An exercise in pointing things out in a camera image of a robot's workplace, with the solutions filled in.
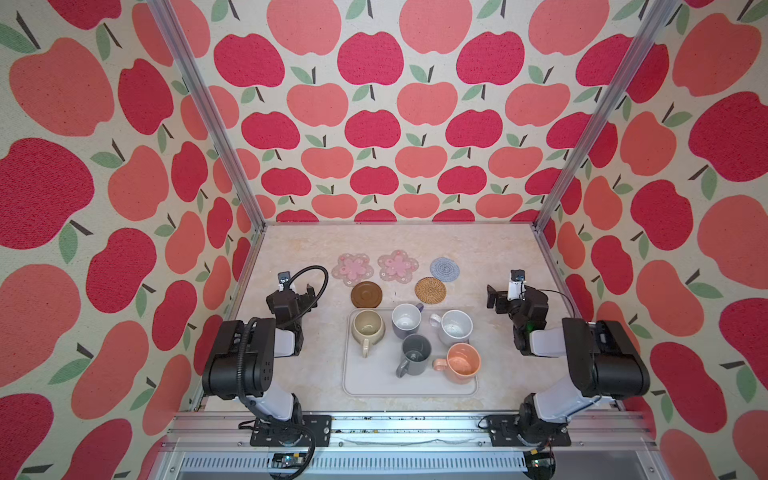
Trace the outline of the pink flower coaster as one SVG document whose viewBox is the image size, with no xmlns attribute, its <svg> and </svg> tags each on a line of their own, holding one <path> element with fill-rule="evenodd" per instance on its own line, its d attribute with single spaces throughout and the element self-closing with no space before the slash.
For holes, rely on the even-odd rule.
<svg viewBox="0 0 768 480">
<path fill-rule="evenodd" d="M 331 270 L 331 276 L 348 287 L 367 281 L 373 274 L 374 269 L 366 254 L 344 253 L 338 257 L 337 264 Z"/>
<path fill-rule="evenodd" d="M 378 258 L 380 267 L 379 276 L 383 281 L 397 281 L 408 284 L 413 280 L 413 274 L 419 269 L 419 262 L 410 257 L 403 250 L 394 250 L 392 253 Z"/>
</svg>

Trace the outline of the brown wooden round coaster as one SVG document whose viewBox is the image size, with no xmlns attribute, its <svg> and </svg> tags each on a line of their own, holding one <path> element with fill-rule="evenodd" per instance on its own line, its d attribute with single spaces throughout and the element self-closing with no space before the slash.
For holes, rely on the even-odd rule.
<svg viewBox="0 0 768 480">
<path fill-rule="evenodd" d="M 383 291 L 375 282 L 362 281 L 352 288 L 350 298 L 356 308 L 374 309 L 381 304 Z"/>
</svg>

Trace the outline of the grey woven round coaster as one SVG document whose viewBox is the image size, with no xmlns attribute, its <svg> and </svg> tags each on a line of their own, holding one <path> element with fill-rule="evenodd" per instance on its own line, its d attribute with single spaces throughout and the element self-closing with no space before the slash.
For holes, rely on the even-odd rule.
<svg viewBox="0 0 768 480">
<path fill-rule="evenodd" d="M 430 264 L 430 273 L 437 280 L 450 283 L 456 281 L 460 276 L 460 267 L 450 258 L 439 257 Z"/>
</svg>

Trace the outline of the tan rattan round coaster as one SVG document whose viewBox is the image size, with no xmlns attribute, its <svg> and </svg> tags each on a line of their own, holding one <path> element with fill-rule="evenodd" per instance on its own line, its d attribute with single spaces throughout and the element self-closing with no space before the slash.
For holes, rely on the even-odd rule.
<svg viewBox="0 0 768 480">
<path fill-rule="evenodd" d="M 446 285 L 435 277 L 420 279 L 414 287 L 414 292 L 420 302 L 429 305 L 439 304 L 447 296 Z"/>
</svg>

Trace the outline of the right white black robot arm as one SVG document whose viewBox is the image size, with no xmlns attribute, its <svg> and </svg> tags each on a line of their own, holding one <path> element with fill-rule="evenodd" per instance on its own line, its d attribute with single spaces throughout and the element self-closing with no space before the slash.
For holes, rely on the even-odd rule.
<svg viewBox="0 0 768 480">
<path fill-rule="evenodd" d="M 604 399 L 648 392 L 647 367 L 620 322 L 564 318 L 560 327 L 547 328 L 547 295 L 522 281 L 510 282 L 506 291 L 488 286 L 487 307 L 510 318 L 514 345 L 522 355 L 567 360 L 567 376 L 520 405 L 514 430 L 523 442 L 548 440 L 575 414 Z"/>
</svg>

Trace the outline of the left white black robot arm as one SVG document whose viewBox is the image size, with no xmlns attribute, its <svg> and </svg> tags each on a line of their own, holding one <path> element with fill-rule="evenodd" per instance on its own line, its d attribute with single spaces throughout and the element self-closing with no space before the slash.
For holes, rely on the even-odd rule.
<svg viewBox="0 0 768 480">
<path fill-rule="evenodd" d="M 294 357 L 304 344 L 302 315 L 316 306 L 316 293 L 282 287 L 266 298 L 271 318 L 226 321 L 219 327 L 202 373 L 206 396 L 239 400 L 257 419 L 279 428 L 303 426 L 297 397 L 275 379 L 275 360 Z"/>
</svg>

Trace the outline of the salmon pink ceramic mug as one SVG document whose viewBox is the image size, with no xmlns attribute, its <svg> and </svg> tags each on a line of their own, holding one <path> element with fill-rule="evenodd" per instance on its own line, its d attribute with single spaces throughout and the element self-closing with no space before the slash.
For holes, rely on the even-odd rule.
<svg viewBox="0 0 768 480">
<path fill-rule="evenodd" d="M 474 380 L 482 367 L 482 358 L 478 350 L 468 343 L 452 345 L 443 358 L 436 358 L 432 367 L 443 372 L 456 384 L 467 384 Z"/>
</svg>

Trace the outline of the lavender ceramic mug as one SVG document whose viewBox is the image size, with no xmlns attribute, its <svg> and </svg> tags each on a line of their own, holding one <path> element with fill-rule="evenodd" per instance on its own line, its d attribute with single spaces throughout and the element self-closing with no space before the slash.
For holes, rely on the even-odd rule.
<svg viewBox="0 0 768 480">
<path fill-rule="evenodd" d="M 391 320 L 394 333 L 398 338 L 405 339 L 407 336 L 418 332 L 423 309 L 422 303 L 404 303 L 393 309 Z"/>
</svg>

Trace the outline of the dark grey ceramic mug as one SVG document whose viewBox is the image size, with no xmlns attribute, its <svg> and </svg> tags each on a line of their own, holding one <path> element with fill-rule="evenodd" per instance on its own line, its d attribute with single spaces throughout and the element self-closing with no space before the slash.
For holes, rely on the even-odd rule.
<svg viewBox="0 0 768 480">
<path fill-rule="evenodd" d="M 428 338 L 419 334 L 407 336 L 401 345 L 400 363 L 395 371 L 397 378 L 405 375 L 421 375 L 429 364 L 432 345 Z"/>
</svg>

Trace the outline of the beige rectangular tray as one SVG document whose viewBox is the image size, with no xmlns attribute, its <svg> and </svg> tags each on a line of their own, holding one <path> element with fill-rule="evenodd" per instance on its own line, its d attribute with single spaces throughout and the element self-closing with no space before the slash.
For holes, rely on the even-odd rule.
<svg viewBox="0 0 768 480">
<path fill-rule="evenodd" d="M 342 387 L 353 397 L 470 397 L 479 387 L 477 377 L 464 384 L 451 381 L 446 373 L 436 371 L 432 362 L 445 356 L 448 347 L 439 340 L 439 331 L 424 319 L 418 333 L 425 336 L 432 346 L 425 371 L 420 375 L 406 373 L 403 377 L 396 376 L 396 368 L 401 363 L 403 340 L 392 330 L 390 308 L 378 309 L 377 313 L 385 324 L 385 335 L 373 345 L 369 355 L 362 355 L 362 345 L 353 337 L 353 324 L 361 313 L 360 309 L 353 310 L 348 317 L 348 335 Z"/>
</svg>

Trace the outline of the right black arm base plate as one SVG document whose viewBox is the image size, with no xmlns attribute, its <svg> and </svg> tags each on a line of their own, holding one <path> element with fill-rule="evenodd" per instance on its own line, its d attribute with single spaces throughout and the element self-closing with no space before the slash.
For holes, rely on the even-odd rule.
<svg viewBox="0 0 768 480">
<path fill-rule="evenodd" d="M 545 422 L 538 417 L 528 418 L 519 414 L 487 415 L 480 420 L 478 426 L 489 433 L 494 447 L 572 445 L 566 424 Z"/>
</svg>

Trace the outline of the front aluminium frame rail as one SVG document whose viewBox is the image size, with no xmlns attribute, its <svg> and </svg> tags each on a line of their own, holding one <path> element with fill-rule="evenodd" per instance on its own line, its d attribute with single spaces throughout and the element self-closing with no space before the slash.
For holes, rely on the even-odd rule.
<svg viewBox="0 0 768 480">
<path fill-rule="evenodd" d="M 322 412 L 312 457 L 254 446 L 242 412 L 179 414 L 150 479 L 669 479 L 642 415 L 596 410 L 562 430 L 570 443 L 516 446 L 504 412 Z"/>
</svg>

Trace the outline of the left aluminium frame post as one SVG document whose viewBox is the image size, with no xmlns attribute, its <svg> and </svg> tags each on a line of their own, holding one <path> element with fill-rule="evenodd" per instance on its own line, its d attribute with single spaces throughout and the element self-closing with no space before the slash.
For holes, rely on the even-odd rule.
<svg viewBox="0 0 768 480">
<path fill-rule="evenodd" d="M 234 189 L 244 205 L 255 231 L 263 234 L 266 229 L 265 219 L 250 188 L 240 157 L 228 137 L 213 96 L 200 74 L 196 59 L 186 40 L 172 3 L 170 1 L 149 1 L 148 4 L 158 29 L 178 65 L 183 80 L 186 82 L 209 137 L 233 182 Z"/>
</svg>

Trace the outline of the aluminium frame post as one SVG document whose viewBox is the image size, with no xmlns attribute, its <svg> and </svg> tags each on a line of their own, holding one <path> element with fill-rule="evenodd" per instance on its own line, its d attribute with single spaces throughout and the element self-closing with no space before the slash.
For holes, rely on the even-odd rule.
<svg viewBox="0 0 768 480">
<path fill-rule="evenodd" d="M 255 231 L 263 234 L 266 229 L 265 219 L 250 188 L 240 157 L 228 137 L 213 96 L 200 74 L 196 59 L 186 40 L 172 3 L 170 1 L 149 1 L 148 4 L 158 29 L 178 65 L 183 80 L 186 82 L 209 137 L 233 182 L 234 189 L 244 205 Z"/>
<path fill-rule="evenodd" d="M 532 230 L 534 233 L 542 234 L 544 232 L 553 212 L 561 203 L 562 197 L 575 178 L 581 163 L 588 156 L 589 151 L 610 119 L 612 112 L 622 100 L 658 35 L 672 17 L 677 4 L 677 1 L 659 0 L 650 7 L 649 12 L 640 24 L 636 36 L 630 43 L 627 53 L 619 64 L 611 82 L 608 84 L 605 94 L 598 102 L 597 108 L 585 127 L 575 149 L 568 155 L 560 176 L 533 223 Z"/>
</svg>

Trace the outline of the right aluminium frame post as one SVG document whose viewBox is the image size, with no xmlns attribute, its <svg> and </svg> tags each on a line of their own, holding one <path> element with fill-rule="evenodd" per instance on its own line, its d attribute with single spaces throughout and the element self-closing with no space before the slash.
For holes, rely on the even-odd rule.
<svg viewBox="0 0 768 480">
<path fill-rule="evenodd" d="M 581 163 L 588 156 L 589 151 L 610 119 L 612 112 L 622 100 L 658 35 L 672 17 L 677 4 L 677 1 L 659 0 L 650 7 L 649 12 L 640 24 L 636 36 L 630 43 L 627 53 L 619 64 L 611 82 L 608 84 L 605 94 L 598 102 L 597 108 L 585 127 L 575 149 L 568 155 L 560 176 L 533 223 L 532 230 L 534 233 L 542 234 L 544 232 L 553 212 L 561 203 L 562 197 L 575 178 Z"/>
</svg>

